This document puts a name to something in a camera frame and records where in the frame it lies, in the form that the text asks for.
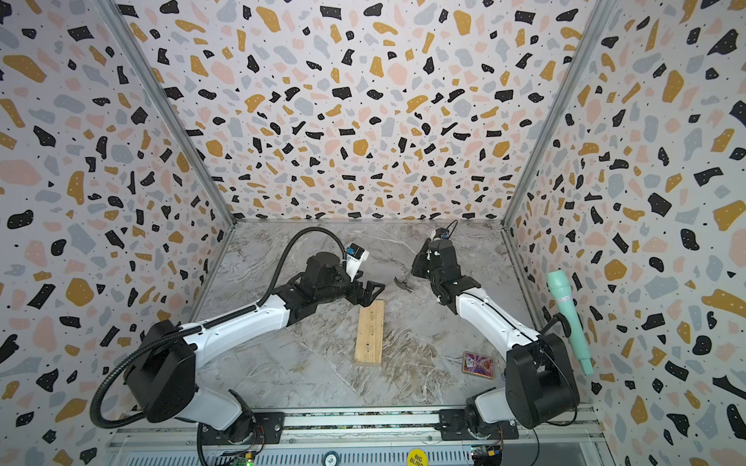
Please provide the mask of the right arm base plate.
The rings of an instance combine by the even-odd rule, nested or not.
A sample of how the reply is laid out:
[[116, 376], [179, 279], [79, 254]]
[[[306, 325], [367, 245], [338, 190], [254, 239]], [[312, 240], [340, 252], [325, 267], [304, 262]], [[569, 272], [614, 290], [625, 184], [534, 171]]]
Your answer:
[[518, 425], [515, 421], [499, 421], [487, 424], [478, 421], [476, 415], [466, 407], [438, 411], [435, 428], [443, 441], [489, 441], [517, 440]]

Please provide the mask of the steel claw hammer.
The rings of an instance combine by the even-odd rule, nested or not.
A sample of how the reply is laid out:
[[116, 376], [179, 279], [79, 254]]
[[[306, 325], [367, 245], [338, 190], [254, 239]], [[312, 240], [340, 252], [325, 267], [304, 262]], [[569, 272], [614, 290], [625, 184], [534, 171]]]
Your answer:
[[423, 278], [415, 277], [411, 274], [407, 274], [402, 278], [394, 278], [394, 284], [397, 287], [410, 293], [414, 293], [416, 290], [418, 290], [424, 282], [425, 280]]

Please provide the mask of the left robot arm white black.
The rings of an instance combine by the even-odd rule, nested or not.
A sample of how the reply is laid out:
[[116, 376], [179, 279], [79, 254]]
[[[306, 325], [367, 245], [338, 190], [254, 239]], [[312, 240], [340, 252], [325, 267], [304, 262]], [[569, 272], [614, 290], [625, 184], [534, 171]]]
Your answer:
[[246, 440], [256, 425], [253, 410], [233, 390], [222, 394], [198, 386], [198, 370], [258, 336], [312, 316], [322, 304], [345, 299], [361, 307], [371, 305], [385, 287], [363, 283], [360, 265], [355, 259], [346, 267], [335, 254], [319, 252], [308, 259], [304, 272], [273, 289], [261, 306], [250, 305], [185, 326], [169, 320], [154, 325], [146, 344], [169, 337], [175, 340], [138, 356], [124, 373], [125, 384], [147, 421], [193, 421], [223, 433], [230, 442]]

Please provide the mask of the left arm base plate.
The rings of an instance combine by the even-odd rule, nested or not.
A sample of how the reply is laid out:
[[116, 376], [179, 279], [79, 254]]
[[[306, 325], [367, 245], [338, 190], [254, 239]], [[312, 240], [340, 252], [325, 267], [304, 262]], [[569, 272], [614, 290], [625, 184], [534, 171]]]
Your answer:
[[198, 428], [198, 438], [203, 446], [247, 449], [278, 445], [285, 420], [286, 413], [282, 411], [254, 412], [252, 417], [242, 415], [231, 427], [223, 431], [203, 425]]

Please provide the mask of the light wooden block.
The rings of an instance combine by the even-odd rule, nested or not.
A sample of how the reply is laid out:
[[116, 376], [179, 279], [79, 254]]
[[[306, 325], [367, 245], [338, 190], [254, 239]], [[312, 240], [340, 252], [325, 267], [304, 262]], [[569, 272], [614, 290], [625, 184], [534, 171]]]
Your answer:
[[361, 365], [382, 364], [385, 302], [374, 301], [359, 311], [354, 361]]

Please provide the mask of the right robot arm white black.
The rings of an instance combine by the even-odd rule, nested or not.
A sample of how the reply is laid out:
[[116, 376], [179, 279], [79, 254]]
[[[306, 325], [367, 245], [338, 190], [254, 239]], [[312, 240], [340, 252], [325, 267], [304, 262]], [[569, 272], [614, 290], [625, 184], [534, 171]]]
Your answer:
[[532, 429], [577, 409], [580, 395], [565, 342], [547, 329], [525, 326], [464, 275], [444, 228], [425, 240], [411, 275], [428, 280], [438, 303], [474, 325], [505, 361], [503, 388], [466, 401], [465, 421], [473, 434], [485, 435], [503, 421]]

